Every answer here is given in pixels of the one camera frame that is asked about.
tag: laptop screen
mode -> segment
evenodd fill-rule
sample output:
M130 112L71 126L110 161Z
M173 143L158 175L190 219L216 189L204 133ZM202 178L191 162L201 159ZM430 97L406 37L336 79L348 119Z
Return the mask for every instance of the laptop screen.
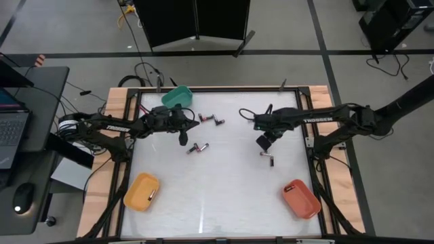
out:
M22 109L21 104L19 104L14 97L12 97L3 88L0 88L0 110L20 110Z

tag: computer mouse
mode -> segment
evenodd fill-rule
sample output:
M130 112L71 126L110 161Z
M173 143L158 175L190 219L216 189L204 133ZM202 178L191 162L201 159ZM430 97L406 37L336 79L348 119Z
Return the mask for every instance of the computer mouse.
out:
M26 182L15 190L14 200L12 201L14 211L17 214L23 214L30 209L33 202L33 192L35 191L35 185Z

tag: yellow cable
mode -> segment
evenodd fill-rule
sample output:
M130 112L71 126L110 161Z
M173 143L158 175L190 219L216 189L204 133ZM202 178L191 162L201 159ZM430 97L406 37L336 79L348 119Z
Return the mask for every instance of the yellow cable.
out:
M127 5L127 10L124 12L124 14L134 13L134 8L131 5ZM119 30L122 28L123 22L121 20L123 19L123 14L120 15L120 17L117 19L117 28Z

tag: computer tower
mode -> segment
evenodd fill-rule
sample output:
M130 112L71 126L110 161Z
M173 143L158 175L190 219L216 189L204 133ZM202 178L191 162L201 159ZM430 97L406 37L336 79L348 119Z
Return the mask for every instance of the computer tower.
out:
M432 11L434 0L382 0L359 21L371 49L393 51Z

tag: black partition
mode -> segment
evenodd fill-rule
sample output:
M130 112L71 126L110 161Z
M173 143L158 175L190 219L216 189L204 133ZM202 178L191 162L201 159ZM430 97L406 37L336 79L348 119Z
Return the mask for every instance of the black partition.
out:
M193 0L134 1L151 49L196 35L193 3Z
M153 47L200 35L246 39L250 0L134 0L151 51Z
M244 40L250 0L197 0L199 35Z

